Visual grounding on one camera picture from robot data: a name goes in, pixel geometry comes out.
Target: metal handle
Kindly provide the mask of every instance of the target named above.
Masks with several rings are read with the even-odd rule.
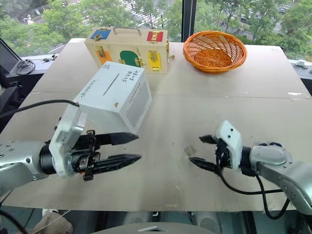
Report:
[[[138,35],[141,36],[141,32],[140,32],[140,30],[139,30],[138,28],[134,28],[134,27],[123,27],[123,26],[114,26],[114,27],[113,27],[113,31],[114,31],[115,35],[117,35],[117,32],[116,32],[116,29],[117,29],[117,28],[136,29],[137,32],[138,32]]]

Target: table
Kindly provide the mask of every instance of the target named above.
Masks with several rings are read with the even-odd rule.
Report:
[[[23,105],[49,99],[73,99],[97,71],[83,44],[72,39],[40,79]],[[213,173],[199,169],[183,149],[193,145],[196,156],[214,161],[214,147],[198,137],[213,134],[226,118],[241,132],[246,146],[277,141],[297,159],[312,162],[308,146],[312,97],[282,50],[248,45],[246,62],[220,75],[208,75],[184,59],[182,43],[171,43],[167,75],[148,75],[153,96],[139,130],[140,139],[101,148],[101,155],[138,153],[142,158],[121,170],[96,175],[57,175],[15,189],[5,205],[103,211],[261,211],[260,195],[240,195],[226,188]],[[48,140],[65,104],[45,105],[17,113],[0,140]],[[99,123],[85,130],[105,133]],[[225,177],[234,187],[259,190],[255,178],[232,170]],[[275,185],[263,180],[266,189]],[[279,210],[286,197],[268,195],[268,205]]]

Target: green door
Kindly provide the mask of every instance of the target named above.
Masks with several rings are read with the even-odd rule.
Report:
[[[138,62],[138,56],[132,51],[121,51],[120,52],[120,59],[124,60],[124,63],[134,67],[141,67],[140,63]]]

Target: orange wicker basket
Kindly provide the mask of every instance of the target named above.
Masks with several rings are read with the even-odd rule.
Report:
[[[198,70],[219,74],[242,65],[246,60],[247,50],[238,38],[230,34],[203,31],[186,40],[183,55]]]

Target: white table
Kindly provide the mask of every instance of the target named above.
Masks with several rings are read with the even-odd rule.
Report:
[[[312,162],[312,98],[279,47],[247,46],[239,68],[208,75],[182,55],[182,43],[171,43],[167,75],[148,75],[153,102],[140,128],[140,139],[101,148],[101,155],[139,153],[142,158],[121,170],[63,179],[52,175],[15,189],[5,205],[104,211],[245,211],[263,210],[260,195],[240,195],[213,173],[192,164],[183,149],[214,161],[214,148],[198,137],[213,134],[224,118],[241,132],[246,146],[277,141],[297,159]],[[73,99],[97,71],[83,44],[73,39],[41,78],[23,105],[49,99]],[[45,105],[17,113],[0,140],[48,140],[65,104]],[[89,121],[86,130],[104,133]],[[255,178],[226,170],[234,187],[259,190]],[[266,189],[275,185],[264,181]],[[270,209],[279,210],[286,197],[268,195]]]

